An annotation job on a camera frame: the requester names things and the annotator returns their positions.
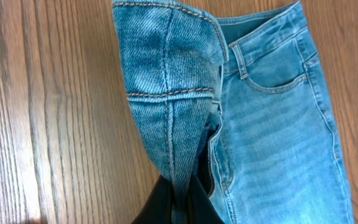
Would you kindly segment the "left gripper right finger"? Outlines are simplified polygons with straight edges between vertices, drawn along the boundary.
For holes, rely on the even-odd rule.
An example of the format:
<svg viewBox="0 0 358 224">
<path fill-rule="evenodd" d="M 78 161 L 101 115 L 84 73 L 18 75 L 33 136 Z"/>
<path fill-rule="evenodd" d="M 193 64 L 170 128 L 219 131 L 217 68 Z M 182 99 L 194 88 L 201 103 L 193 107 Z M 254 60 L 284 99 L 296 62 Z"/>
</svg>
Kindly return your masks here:
<svg viewBox="0 0 358 224">
<path fill-rule="evenodd" d="M 187 223 L 189 224 L 223 224 L 210 202 L 200 180 L 191 176 L 187 193 Z"/>
</svg>

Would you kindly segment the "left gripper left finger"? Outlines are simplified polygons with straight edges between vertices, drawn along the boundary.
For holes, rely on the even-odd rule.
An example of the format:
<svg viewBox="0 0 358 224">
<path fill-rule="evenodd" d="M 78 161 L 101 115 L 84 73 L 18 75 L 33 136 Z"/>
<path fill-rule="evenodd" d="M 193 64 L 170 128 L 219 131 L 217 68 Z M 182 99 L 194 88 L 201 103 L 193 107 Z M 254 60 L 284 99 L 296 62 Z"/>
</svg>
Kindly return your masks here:
<svg viewBox="0 0 358 224">
<path fill-rule="evenodd" d="M 132 224 L 171 224 L 171 215 L 172 184 L 160 175 Z"/>
</svg>

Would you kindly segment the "light blue denim jeans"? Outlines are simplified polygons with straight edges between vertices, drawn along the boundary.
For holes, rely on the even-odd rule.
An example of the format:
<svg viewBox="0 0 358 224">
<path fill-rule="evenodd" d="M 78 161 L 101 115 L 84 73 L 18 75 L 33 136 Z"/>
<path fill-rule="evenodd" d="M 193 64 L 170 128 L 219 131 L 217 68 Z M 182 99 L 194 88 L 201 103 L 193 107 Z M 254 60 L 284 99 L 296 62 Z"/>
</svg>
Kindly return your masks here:
<svg viewBox="0 0 358 224">
<path fill-rule="evenodd" d="M 352 223 L 319 54 L 301 2 L 215 18 L 176 1 L 113 1 L 126 97 L 187 223 L 197 176 L 224 223 Z"/>
</svg>

